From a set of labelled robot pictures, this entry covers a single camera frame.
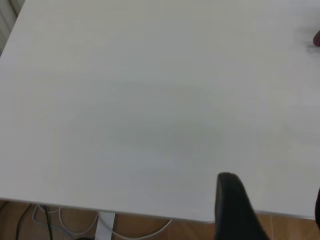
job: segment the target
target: white table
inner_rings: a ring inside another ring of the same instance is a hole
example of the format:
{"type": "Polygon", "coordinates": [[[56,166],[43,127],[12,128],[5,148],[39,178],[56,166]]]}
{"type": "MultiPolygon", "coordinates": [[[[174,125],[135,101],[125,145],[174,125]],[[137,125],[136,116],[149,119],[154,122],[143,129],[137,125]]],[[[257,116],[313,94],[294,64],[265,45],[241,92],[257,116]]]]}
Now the white table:
{"type": "Polygon", "coordinates": [[[211,222],[236,173],[312,217],[317,0],[26,0],[0,59],[0,198],[211,222]]]}

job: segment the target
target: cable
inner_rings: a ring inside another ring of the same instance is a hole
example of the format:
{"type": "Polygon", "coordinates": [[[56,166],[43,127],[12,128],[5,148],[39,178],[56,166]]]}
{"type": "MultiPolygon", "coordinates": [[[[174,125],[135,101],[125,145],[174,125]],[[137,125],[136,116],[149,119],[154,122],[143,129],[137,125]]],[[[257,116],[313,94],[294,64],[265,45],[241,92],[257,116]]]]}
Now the cable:
{"type": "Polygon", "coordinates": [[[32,204],[29,204],[29,206],[26,208],[26,210],[24,210],[24,212],[22,213],[18,225],[16,226],[16,231],[15,231],[15,240],[19,240],[19,233],[20,233],[20,227],[21,227],[21,223],[25,217],[25,215],[27,214],[28,210],[31,208],[32,204]]]}
{"type": "MultiPolygon", "coordinates": [[[[35,209],[33,210],[32,220],[33,220],[36,224],[39,224],[39,225],[41,225],[41,226],[43,226],[43,227],[47,227],[47,224],[46,224],[45,222],[42,222],[42,221],[37,220],[36,215],[37,215],[38,209],[39,209],[39,207],[36,206],[35,209]]],[[[50,226],[51,226],[51,228],[52,228],[53,230],[59,231],[59,232],[65,234],[69,239],[74,240],[74,238],[73,238],[67,231],[65,231],[63,228],[58,227],[58,226],[55,226],[55,225],[52,225],[52,224],[51,224],[50,226]]]]}
{"type": "MultiPolygon", "coordinates": [[[[45,209],[40,204],[37,204],[37,206],[42,212],[45,212],[45,209]]],[[[54,214],[54,213],[56,213],[58,211],[59,211],[59,207],[57,209],[55,209],[55,210],[48,211],[48,214],[54,214]]]]}
{"type": "Polygon", "coordinates": [[[5,201],[1,206],[0,206],[0,213],[2,210],[5,208],[5,206],[9,203],[9,201],[5,201]]]}
{"type": "Polygon", "coordinates": [[[46,224],[48,226],[50,240],[54,240],[54,237],[52,236],[52,229],[51,229],[51,225],[50,225],[48,210],[47,210],[45,205],[43,205],[43,208],[44,208],[44,211],[45,211],[46,224]]]}
{"type": "Polygon", "coordinates": [[[90,231],[90,229],[93,228],[93,226],[95,225],[96,221],[98,220],[98,213],[97,213],[96,216],[95,216],[95,219],[94,219],[93,223],[91,224],[91,226],[88,227],[87,230],[82,231],[82,232],[70,231],[70,230],[66,227],[66,225],[64,224],[64,221],[62,220],[62,209],[63,209],[63,208],[61,207],[61,208],[59,208],[59,210],[58,210],[58,215],[59,215],[60,224],[61,224],[62,228],[63,228],[66,232],[68,232],[69,234],[71,234],[71,235],[78,236],[78,235],[86,234],[87,232],[90,231]]]}
{"type": "Polygon", "coordinates": [[[99,215],[99,220],[101,221],[101,223],[106,227],[106,229],[108,229],[110,232],[112,232],[114,235],[116,235],[117,237],[121,238],[121,239],[124,239],[124,240],[142,240],[142,239],[147,239],[147,238],[150,238],[154,235],[157,235],[158,233],[162,232],[166,227],[169,226],[169,224],[172,222],[172,220],[169,220],[166,225],[164,225],[160,230],[152,233],[152,234],[149,234],[149,235],[146,235],[146,236],[141,236],[141,237],[136,237],[136,238],[131,238],[131,237],[126,237],[126,236],[122,236],[120,235],[119,233],[113,231],[113,229],[111,227],[109,227],[106,222],[104,221],[104,219],[100,216],[100,212],[98,213],[99,215]]]}

